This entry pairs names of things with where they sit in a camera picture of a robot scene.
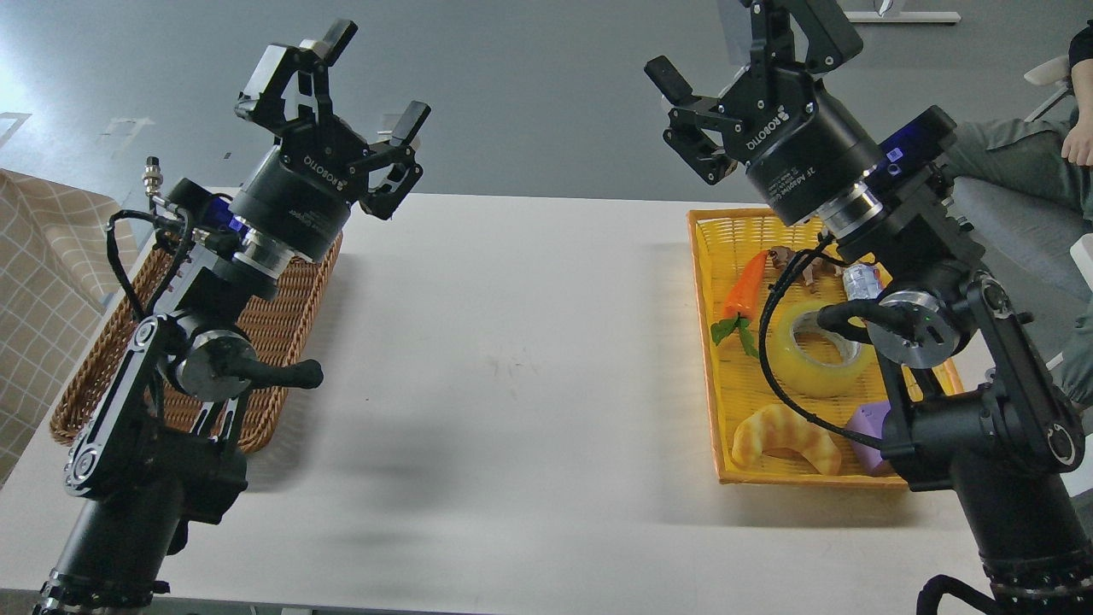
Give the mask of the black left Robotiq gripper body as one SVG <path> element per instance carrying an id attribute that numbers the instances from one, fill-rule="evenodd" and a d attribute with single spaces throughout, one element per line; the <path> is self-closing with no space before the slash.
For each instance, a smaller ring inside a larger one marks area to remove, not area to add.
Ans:
<path id="1" fill-rule="evenodd" d="M 277 143 L 231 203 L 250 230 L 282 243 L 306 261 L 319 261 L 350 217 L 364 184 L 348 168 L 371 145 L 336 115 L 320 125 L 314 113 L 286 120 L 283 108 L 236 115 L 277 137 Z"/>

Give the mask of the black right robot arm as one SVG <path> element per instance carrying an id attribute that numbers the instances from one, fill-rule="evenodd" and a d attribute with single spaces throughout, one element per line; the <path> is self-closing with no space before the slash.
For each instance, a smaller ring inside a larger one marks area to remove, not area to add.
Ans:
<path id="1" fill-rule="evenodd" d="M 816 248 L 785 267 L 760 314 L 760 369 L 810 425 L 874 448 L 917 493 L 953 490 L 989 592 L 936 576 L 916 611 L 947 595 L 984 614 L 1089 614 L 1090 539 L 1063 485 L 1085 456 L 1080 417 L 1026 335 L 1022 314 L 983 264 L 971 226 L 948 215 L 937 159 L 954 121 L 932 106 L 878 143 L 823 76 L 862 52 L 835 1 L 745 1 L 751 42 L 734 81 L 700 95 L 667 57 L 645 74 L 668 106 L 663 139 L 706 184 L 745 168 L 786 226 L 820 221 Z M 889 413 L 879 436 L 800 407 L 768 355 L 789 284 L 834 245 L 848 265 L 872 257 L 878 297 L 824 305 L 816 326 L 874 347 Z"/>

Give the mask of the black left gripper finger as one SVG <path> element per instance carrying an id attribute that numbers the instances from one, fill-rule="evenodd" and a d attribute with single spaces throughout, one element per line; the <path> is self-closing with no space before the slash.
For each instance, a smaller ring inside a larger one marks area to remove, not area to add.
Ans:
<path id="1" fill-rule="evenodd" d="M 352 20 L 334 20 L 318 40 L 305 39 L 298 46 L 272 44 L 266 47 L 258 66 L 238 94 L 235 116 L 269 130 L 274 137 L 287 137 L 303 127 L 327 129 L 333 122 L 329 90 L 329 69 L 359 31 Z M 312 105 L 298 106 L 297 116 L 286 117 L 285 91 L 296 80 L 298 93 Z"/>
<path id="2" fill-rule="evenodd" d="M 350 164 L 346 200 L 376 218 L 393 217 L 406 196 L 422 178 L 423 168 L 415 159 L 412 141 L 432 108 L 426 102 L 412 100 L 387 139 L 367 145 L 363 155 Z"/>

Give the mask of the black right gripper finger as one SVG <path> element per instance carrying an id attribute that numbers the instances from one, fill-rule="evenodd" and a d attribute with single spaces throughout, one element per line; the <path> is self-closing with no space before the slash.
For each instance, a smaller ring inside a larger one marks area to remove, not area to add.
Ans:
<path id="1" fill-rule="evenodd" d="M 710 98 L 696 95 L 687 79 L 667 57 L 648 60 L 645 74 L 668 103 L 669 125 L 663 130 L 665 143 L 705 184 L 721 184 L 734 172 L 737 161 L 731 159 L 725 147 L 707 133 L 718 122 L 710 113 Z"/>
<path id="2" fill-rule="evenodd" d="M 835 1 L 742 1 L 751 27 L 749 66 L 831 73 L 863 50 L 862 36 Z"/>

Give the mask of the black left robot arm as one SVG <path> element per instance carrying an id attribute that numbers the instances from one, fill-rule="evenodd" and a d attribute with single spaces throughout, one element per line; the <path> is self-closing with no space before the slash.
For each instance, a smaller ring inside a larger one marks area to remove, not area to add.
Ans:
<path id="1" fill-rule="evenodd" d="M 333 113 L 330 70 L 356 31 L 336 20 L 321 39 L 266 47 L 235 113 L 274 145 L 237 196 L 188 179 L 163 192 L 158 161 L 146 159 L 149 205 L 118 218 L 174 237 L 169 265 L 148 299 L 118 270 L 136 331 L 67 453 L 64 488 L 85 505 L 38 614 L 137 614 L 166 593 L 161 565 L 186 546 L 189 524 L 218 524 L 247 488 L 251 393 L 324 382 L 317 360 L 263 362 L 237 322 L 254 297 L 274 299 L 290 261 L 324 260 L 352 206 L 390 218 L 421 178 L 412 143 L 425 102 L 410 102 L 378 143 Z"/>

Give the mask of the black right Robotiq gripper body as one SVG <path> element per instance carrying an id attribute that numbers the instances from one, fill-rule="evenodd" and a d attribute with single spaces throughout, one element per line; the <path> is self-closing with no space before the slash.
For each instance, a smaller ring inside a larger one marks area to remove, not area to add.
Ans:
<path id="1" fill-rule="evenodd" d="M 753 73 L 722 98 L 726 117 L 741 125 L 722 130 L 722 147 L 781 223 L 796 225 L 874 170 L 882 153 L 802 67 L 769 67 L 765 80 Z"/>

